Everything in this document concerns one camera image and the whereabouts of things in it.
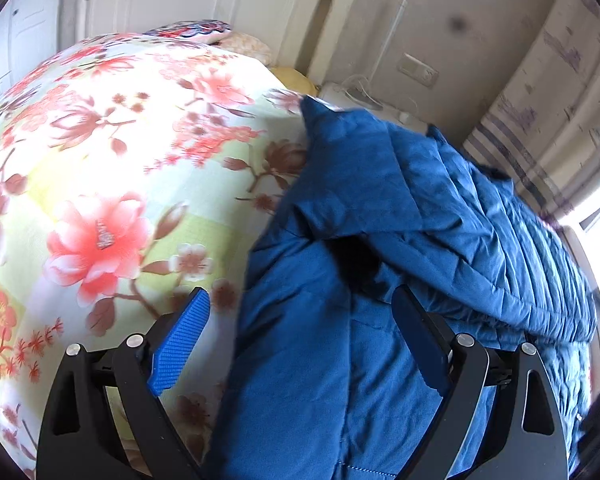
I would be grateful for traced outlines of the blue quilted down jacket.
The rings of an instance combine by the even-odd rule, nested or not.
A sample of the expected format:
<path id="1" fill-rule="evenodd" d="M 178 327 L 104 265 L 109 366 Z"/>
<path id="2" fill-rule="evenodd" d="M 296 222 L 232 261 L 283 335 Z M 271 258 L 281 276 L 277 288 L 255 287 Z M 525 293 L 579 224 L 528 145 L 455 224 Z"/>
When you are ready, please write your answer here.
<path id="1" fill-rule="evenodd" d="M 440 404 L 394 322 L 401 285 L 480 344 L 535 344 L 574 448 L 596 313 L 558 235 L 437 129 L 300 110 L 306 164 L 250 252 L 206 475 L 394 478 Z"/>

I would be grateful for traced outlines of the floral bed sheet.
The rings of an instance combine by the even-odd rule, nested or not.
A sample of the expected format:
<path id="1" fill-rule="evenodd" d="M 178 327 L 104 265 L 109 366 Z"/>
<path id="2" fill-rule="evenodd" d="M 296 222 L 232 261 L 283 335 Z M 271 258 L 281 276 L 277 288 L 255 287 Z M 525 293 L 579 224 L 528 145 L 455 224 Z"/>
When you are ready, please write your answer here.
<path id="1" fill-rule="evenodd" d="M 0 99 L 0 448 L 20 474 L 68 345 L 114 347 L 197 287 L 209 323 L 162 403 L 206 454 L 250 248 L 306 158 L 299 100 L 249 56 L 131 34 Z"/>

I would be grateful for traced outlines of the striped patterned curtain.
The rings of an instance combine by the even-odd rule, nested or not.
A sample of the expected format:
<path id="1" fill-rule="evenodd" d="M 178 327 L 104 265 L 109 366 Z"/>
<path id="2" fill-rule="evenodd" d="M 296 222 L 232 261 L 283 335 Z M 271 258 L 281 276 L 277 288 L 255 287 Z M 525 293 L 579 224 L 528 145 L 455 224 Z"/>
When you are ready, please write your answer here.
<path id="1" fill-rule="evenodd" d="M 600 187 L 600 5 L 555 0 L 516 73 L 463 144 L 545 219 Z"/>

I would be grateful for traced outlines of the slim white desk lamp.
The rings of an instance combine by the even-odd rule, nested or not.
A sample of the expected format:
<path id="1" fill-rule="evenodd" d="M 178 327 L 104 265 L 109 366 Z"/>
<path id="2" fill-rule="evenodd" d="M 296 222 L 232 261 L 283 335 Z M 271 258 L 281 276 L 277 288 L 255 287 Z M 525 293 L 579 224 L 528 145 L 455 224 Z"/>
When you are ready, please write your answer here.
<path id="1" fill-rule="evenodd" d="M 380 46 L 377 58 L 370 69 L 370 73 L 366 76 L 353 75 L 350 77 L 351 81 L 344 85 L 344 95 L 353 103 L 366 108 L 366 110 L 371 110 L 372 112 L 381 112 L 384 109 L 384 104 L 373 97 L 372 85 L 378 73 L 379 67 L 381 66 L 381 62 L 388 53 L 392 40 L 394 36 L 396 36 L 396 31 L 398 30 L 404 18 L 406 8 L 407 0 L 401 0 L 398 10 L 396 10 L 396 14 L 394 14 L 394 18 L 392 19 L 389 30 L 386 33 L 384 41 Z"/>

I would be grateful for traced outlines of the white nightstand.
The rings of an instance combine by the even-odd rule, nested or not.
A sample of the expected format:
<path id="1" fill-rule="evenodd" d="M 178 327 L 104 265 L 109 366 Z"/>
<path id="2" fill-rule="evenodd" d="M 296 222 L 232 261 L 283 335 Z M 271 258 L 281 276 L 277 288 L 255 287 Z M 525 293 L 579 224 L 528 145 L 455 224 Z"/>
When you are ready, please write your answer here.
<path id="1" fill-rule="evenodd" d="M 333 82 L 324 84 L 320 92 L 318 92 L 318 97 L 332 108 L 339 108 L 340 110 L 364 108 L 364 110 L 368 110 L 370 114 L 373 114 L 378 119 L 385 122 L 393 122 L 398 126 L 420 134 L 425 134 L 428 129 L 426 122 L 417 118 L 413 113 L 398 110 L 381 102 L 365 101 L 364 96 L 360 96 L 358 99 L 351 98 L 347 94 L 347 90 L 343 86 L 340 86 L 340 84 L 334 84 Z"/>

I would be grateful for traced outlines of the yellow pillow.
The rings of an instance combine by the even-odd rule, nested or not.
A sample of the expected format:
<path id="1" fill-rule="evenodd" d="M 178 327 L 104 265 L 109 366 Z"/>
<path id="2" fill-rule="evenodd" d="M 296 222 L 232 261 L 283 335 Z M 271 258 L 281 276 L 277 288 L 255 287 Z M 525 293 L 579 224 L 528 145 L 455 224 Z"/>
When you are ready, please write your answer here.
<path id="1" fill-rule="evenodd" d="M 292 67 L 275 66 L 271 73 L 288 89 L 308 96 L 318 96 L 316 85 Z"/>

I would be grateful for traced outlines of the white wardrobe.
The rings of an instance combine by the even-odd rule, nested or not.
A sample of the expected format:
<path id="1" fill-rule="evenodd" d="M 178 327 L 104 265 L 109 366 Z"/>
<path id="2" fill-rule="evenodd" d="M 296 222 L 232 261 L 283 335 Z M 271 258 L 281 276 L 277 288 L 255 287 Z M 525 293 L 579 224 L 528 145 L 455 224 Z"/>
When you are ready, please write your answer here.
<path id="1" fill-rule="evenodd" d="M 0 12 L 0 97 L 58 51 L 60 0 L 7 0 Z"/>

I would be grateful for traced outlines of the beige floral pillow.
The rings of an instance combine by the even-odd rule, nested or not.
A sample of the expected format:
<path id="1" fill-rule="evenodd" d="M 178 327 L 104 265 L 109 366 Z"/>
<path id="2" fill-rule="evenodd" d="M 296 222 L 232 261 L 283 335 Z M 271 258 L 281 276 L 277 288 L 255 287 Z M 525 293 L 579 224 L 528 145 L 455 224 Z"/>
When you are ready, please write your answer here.
<path id="1" fill-rule="evenodd" d="M 273 61 L 272 49 L 262 40 L 244 32 L 231 32 L 226 38 L 217 42 L 215 47 L 249 56 L 265 66 L 270 66 Z"/>

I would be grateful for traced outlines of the patterned decorative pillow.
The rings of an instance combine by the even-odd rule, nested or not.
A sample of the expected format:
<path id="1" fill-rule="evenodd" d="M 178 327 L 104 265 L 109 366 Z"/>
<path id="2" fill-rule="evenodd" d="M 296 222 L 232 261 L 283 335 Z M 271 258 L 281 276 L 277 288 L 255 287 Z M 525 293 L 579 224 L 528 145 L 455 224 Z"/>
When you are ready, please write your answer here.
<path id="1" fill-rule="evenodd" d="M 194 42 L 195 44 L 217 44 L 226 39 L 233 29 L 227 22 L 219 20 L 179 21 L 162 25 L 145 32 L 145 35 Z"/>

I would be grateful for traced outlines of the wall power socket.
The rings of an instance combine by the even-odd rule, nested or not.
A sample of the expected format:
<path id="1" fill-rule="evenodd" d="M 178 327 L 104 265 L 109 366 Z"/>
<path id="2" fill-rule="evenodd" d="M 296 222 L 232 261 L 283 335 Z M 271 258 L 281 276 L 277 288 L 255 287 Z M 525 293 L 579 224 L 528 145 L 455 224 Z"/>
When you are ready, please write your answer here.
<path id="1" fill-rule="evenodd" d="M 407 53 L 402 55 L 398 71 L 427 88 L 432 88 L 439 77 L 434 68 Z"/>

